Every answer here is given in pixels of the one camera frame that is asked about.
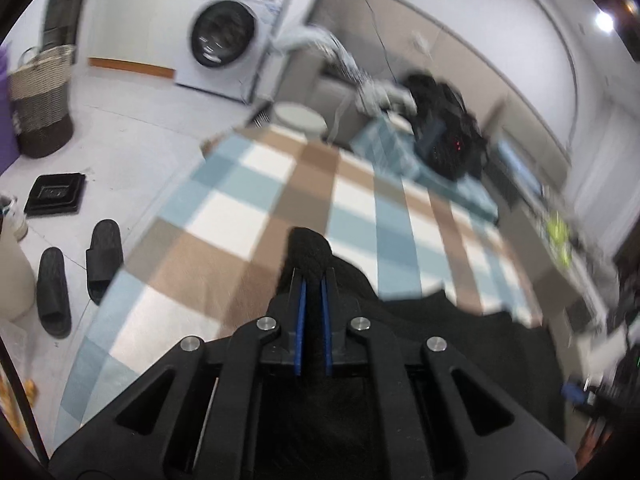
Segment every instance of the screw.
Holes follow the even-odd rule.
[[[255,322],[260,330],[273,330],[278,324],[273,317],[264,316]]]
[[[369,330],[371,322],[366,317],[354,317],[351,320],[351,328],[360,332],[361,330]]]
[[[432,352],[442,352],[447,349],[447,342],[438,336],[427,339],[427,348]]]
[[[185,352],[193,352],[200,347],[200,340],[194,335],[188,335],[180,341],[180,348]]]

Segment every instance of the black bag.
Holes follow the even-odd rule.
[[[415,153],[437,174],[457,180],[472,168],[479,178],[486,141],[466,111],[458,90],[437,83],[428,72],[411,73],[402,84],[411,92],[417,114],[408,118],[415,134]]]

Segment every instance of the washing machine door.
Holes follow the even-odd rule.
[[[239,2],[222,0],[197,17],[191,31],[191,52],[201,65],[220,68],[234,62],[251,45],[255,18]]]

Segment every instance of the cable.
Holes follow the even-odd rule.
[[[388,56],[388,53],[386,52],[385,43],[382,41],[382,37],[380,36],[380,32],[378,31],[378,22],[376,20],[376,13],[374,12],[373,7],[371,7],[371,4],[369,3],[369,1],[368,0],[364,0],[364,1],[367,4],[367,7],[369,7],[369,10],[371,12],[373,28],[375,29],[376,34],[378,35],[378,39],[380,40],[380,45],[382,45],[382,51],[385,53],[386,65],[388,66],[389,72],[391,72],[391,76],[394,78],[394,81],[396,82],[396,84],[398,84],[398,79],[396,79],[396,74],[394,74],[394,71],[391,69],[391,64],[389,63],[389,56]]]

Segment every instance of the black cloth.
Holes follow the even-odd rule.
[[[507,313],[474,316],[449,302],[443,291],[426,298],[381,301],[364,274],[334,256],[318,233],[294,228],[277,285],[287,292],[294,269],[307,282],[303,375],[285,387],[282,380],[263,389],[264,428],[257,478],[376,478],[376,431],[363,406],[370,405],[361,378],[335,380],[324,373],[320,281],[333,267],[341,294],[358,298],[362,315],[389,326],[399,338],[424,341],[441,336],[559,438],[564,433],[562,373],[544,328],[527,329]]]

